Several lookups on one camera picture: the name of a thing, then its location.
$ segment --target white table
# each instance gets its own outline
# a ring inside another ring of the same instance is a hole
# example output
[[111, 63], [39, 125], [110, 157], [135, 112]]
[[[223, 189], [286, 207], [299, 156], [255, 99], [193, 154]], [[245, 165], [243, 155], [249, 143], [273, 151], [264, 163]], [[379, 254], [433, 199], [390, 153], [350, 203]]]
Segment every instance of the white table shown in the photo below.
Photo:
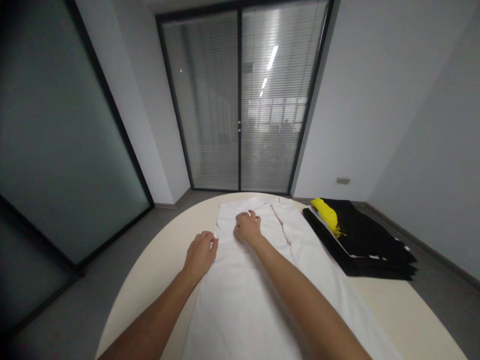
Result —
[[[140, 255], [113, 304], [98, 345], [98, 358], [128, 325], [148, 307], [182, 269], [195, 235], [215, 231], [219, 204], [264, 193], [220, 195], [192, 206], [165, 226]], [[296, 202], [299, 211], [306, 206]], [[351, 285], [404, 360], [466, 359], [454, 339], [406, 281], [349, 277]], [[162, 359], [181, 359], [198, 288], [191, 294], [168, 340]]]

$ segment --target person's right hand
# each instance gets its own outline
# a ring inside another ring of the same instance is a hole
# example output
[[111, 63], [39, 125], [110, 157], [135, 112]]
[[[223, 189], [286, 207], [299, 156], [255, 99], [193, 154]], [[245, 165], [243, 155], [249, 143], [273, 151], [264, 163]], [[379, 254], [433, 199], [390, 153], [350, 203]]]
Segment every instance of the person's right hand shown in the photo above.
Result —
[[233, 232], [241, 241], [252, 244], [252, 241], [262, 236], [261, 221], [260, 216], [257, 216], [253, 210], [239, 213], [236, 216], [236, 226]]
[[197, 283], [214, 263], [218, 247], [219, 240], [210, 231], [197, 234], [186, 252], [182, 271]]

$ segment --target power outlet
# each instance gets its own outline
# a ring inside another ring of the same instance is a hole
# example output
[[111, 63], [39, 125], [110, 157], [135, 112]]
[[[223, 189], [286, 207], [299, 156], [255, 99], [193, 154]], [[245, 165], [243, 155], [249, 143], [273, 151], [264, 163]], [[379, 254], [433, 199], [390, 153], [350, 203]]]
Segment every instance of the power outlet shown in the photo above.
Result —
[[340, 185], [348, 185], [350, 184], [350, 179], [346, 177], [337, 177], [336, 183]]

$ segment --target yellow garment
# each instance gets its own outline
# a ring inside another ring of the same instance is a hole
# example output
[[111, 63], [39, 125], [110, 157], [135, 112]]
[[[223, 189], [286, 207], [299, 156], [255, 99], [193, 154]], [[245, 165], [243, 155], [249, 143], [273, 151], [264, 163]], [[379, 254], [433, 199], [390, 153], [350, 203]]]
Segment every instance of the yellow garment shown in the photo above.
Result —
[[337, 239], [340, 235], [345, 235], [340, 230], [339, 220], [335, 210], [328, 206], [321, 198], [316, 198], [315, 200], [310, 201], [310, 203], [315, 209], [318, 210], [321, 218], [324, 222], [326, 222], [328, 228]]

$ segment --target window blinds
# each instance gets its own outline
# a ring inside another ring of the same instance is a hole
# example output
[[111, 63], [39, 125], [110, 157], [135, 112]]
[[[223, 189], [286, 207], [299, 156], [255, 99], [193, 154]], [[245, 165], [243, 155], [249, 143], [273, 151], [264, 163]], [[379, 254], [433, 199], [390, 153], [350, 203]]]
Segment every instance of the window blinds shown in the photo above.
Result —
[[243, 191], [289, 191], [326, 7], [295, 1], [243, 10]]
[[195, 189], [239, 190], [237, 28], [236, 11], [163, 25]]

